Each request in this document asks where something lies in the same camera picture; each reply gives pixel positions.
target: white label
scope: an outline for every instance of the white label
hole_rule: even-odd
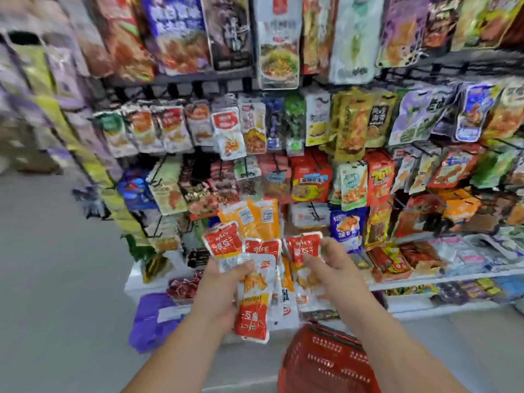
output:
[[[251,213],[251,210],[248,207],[244,207],[239,211],[240,215],[240,221],[243,225],[246,225],[248,223],[254,222],[255,217]]]
[[[262,208],[262,222],[263,223],[272,223],[273,222],[273,209],[272,208]]]
[[[157,323],[163,323],[168,320],[177,320],[182,316],[186,316],[191,311],[191,305],[186,306],[171,306],[163,308],[158,311]]]

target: shopping basket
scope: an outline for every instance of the shopping basket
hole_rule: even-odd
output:
[[[306,324],[293,337],[282,360],[277,391],[380,393],[360,342],[320,324]]]

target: person's right hand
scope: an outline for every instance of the person's right hand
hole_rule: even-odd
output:
[[[304,255],[304,263],[318,276],[327,298],[335,305],[346,325],[353,313],[378,303],[342,244],[333,238],[324,238],[322,258],[324,262],[320,258]]]

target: forearm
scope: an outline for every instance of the forearm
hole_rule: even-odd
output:
[[[200,392],[221,339],[218,328],[189,315],[122,393]]]
[[[355,309],[347,324],[362,342],[382,393],[467,393],[376,301]]]

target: floor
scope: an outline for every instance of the floor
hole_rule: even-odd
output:
[[[0,176],[0,229],[0,391],[118,393],[147,359],[127,345],[132,259],[119,229],[85,220],[64,178],[13,173]],[[404,325],[472,393],[517,393],[519,317],[504,310]],[[289,339],[223,346],[206,390],[274,391]]]

